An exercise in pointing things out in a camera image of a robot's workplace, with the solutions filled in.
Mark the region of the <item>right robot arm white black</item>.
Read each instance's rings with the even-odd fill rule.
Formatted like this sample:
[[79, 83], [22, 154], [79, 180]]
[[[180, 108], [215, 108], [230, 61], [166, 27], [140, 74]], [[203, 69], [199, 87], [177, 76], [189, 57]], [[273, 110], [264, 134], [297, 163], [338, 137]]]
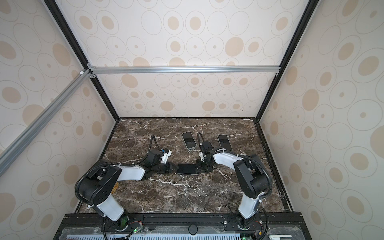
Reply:
[[210, 173], [218, 165], [226, 166], [236, 172], [242, 201], [236, 213], [236, 221], [245, 229], [255, 219], [262, 199], [269, 197], [273, 191], [272, 178], [257, 155], [236, 154], [226, 148], [214, 148], [201, 133], [197, 135], [199, 158], [196, 160], [196, 172]]

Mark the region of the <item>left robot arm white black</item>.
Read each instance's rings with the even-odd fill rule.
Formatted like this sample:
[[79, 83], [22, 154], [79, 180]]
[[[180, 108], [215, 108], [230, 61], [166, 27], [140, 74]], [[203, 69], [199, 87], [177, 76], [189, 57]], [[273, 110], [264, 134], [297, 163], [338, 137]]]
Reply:
[[172, 151], [161, 149], [154, 135], [145, 157], [138, 163], [123, 164], [100, 159], [75, 184], [75, 196], [107, 218], [119, 231], [129, 221], [125, 209], [115, 200], [112, 191], [120, 181], [143, 181], [153, 175], [176, 173], [179, 167], [168, 161]]

